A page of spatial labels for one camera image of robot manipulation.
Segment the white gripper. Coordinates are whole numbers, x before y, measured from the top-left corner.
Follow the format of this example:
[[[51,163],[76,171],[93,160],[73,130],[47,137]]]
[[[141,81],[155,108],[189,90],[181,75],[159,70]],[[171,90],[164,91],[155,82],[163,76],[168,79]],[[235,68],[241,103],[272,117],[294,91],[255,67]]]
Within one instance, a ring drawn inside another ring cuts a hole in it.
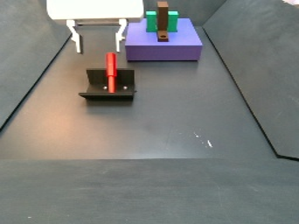
[[[127,19],[139,21],[144,17],[143,0],[47,0],[47,12],[52,20],[67,20],[71,40],[76,52],[81,53],[80,34],[76,31],[75,20],[119,19],[116,32],[116,52],[120,52],[120,42],[125,39]]]

